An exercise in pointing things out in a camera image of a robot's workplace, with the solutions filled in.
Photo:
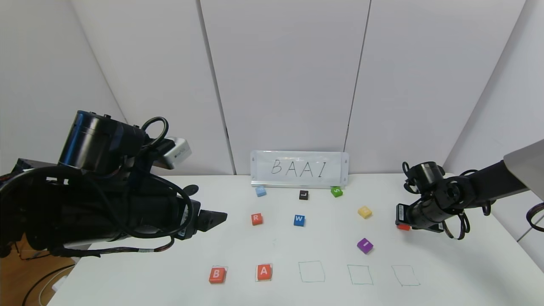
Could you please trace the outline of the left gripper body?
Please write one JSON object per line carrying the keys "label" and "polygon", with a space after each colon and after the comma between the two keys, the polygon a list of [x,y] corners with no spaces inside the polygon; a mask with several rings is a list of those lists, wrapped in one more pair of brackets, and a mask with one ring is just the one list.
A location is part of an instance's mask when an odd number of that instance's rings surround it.
{"label": "left gripper body", "polygon": [[174,195],[134,196],[131,205],[131,236],[143,239],[184,236],[198,212],[192,200]]}

